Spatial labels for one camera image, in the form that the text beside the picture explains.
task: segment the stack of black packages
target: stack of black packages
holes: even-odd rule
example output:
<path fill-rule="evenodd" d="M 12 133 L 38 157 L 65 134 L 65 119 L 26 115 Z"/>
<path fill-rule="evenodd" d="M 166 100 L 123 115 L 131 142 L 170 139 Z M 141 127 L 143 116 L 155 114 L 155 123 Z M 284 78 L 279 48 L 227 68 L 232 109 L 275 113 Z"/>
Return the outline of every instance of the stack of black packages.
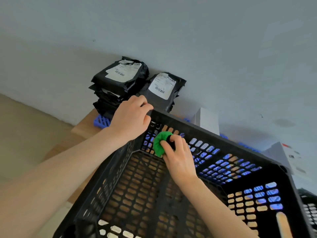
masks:
<path fill-rule="evenodd" d="M 184 87 L 186 80 L 171 73 L 155 74 L 142 88 L 138 95 L 144 95 L 147 102 L 154 108 L 170 112 L 173 108 L 174 99 Z"/>
<path fill-rule="evenodd" d="M 99 97 L 93 103 L 98 113 L 112 119 L 122 101 L 136 95 L 148 82 L 149 68 L 144 62 L 128 57 L 114 62 L 97 73 L 89 88 Z"/>

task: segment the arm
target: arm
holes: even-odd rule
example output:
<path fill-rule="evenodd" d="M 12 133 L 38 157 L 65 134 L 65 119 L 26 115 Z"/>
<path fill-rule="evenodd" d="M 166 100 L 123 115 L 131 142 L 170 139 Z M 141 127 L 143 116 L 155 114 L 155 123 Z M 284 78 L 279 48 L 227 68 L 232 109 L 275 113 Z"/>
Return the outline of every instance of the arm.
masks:
<path fill-rule="evenodd" d="M 178 135 L 172 135 L 176 150 L 161 141 L 165 150 L 166 166 L 184 195 L 195 207 L 215 238 L 258 237 L 242 220 L 234 215 L 197 177 L 192 153 L 188 144 Z"/>
<path fill-rule="evenodd" d="M 109 128 L 46 160 L 0 190 L 1 237 L 33 237 L 111 153 L 148 127 L 144 96 L 122 102 Z"/>

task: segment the crate bottom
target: crate bottom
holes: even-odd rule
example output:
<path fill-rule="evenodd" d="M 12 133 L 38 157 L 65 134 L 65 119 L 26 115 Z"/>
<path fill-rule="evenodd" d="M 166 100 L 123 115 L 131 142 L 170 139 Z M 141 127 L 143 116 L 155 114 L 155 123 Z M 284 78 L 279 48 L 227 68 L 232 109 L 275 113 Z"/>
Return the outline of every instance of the crate bottom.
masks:
<path fill-rule="evenodd" d="M 204 181 L 220 199 L 219 187 Z M 212 237 L 188 199 L 173 182 L 163 159 L 134 152 L 98 219 L 109 238 Z"/>

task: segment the cleaning cloth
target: cleaning cloth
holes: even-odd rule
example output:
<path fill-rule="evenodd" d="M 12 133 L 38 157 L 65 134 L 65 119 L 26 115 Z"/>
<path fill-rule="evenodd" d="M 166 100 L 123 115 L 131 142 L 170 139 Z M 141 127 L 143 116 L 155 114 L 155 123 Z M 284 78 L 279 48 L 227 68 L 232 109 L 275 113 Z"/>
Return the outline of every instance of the cleaning cloth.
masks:
<path fill-rule="evenodd" d="M 155 154 L 160 157 L 162 154 L 165 153 L 163 147 L 161 146 L 160 142 L 162 140 L 165 140 L 166 142 L 169 143 L 169 145 L 172 147 L 172 149 L 175 150 L 175 144 L 174 142 L 170 141 L 170 136 L 173 135 L 171 132 L 168 131 L 162 131 L 160 132 L 154 139 L 153 141 L 153 150 Z"/>

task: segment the hand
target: hand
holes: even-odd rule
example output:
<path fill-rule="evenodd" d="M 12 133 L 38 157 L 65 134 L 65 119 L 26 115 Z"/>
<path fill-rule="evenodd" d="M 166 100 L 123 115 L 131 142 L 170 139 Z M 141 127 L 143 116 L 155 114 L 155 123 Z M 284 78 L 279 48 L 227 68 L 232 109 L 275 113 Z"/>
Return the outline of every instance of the hand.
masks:
<path fill-rule="evenodd" d="M 147 103 L 145 96 L 132 96 L 120 104 L 109 127 L 120 135 L 126 144 L 146 131 L 151 122 L 151 117 L 146 114 L 152 109 L 153 106 Z"/>
<path fill-rule="evenodd" d="M 162 140 L 160 142 L 166 153 L 163 155 L 163 159 L 174 182 L 182 190 L 198 179 L 194 160 L 184 138 L 179 135 L 172 135 L 170 141 L 175 142 L 175 152 L 166 141 Z"/>

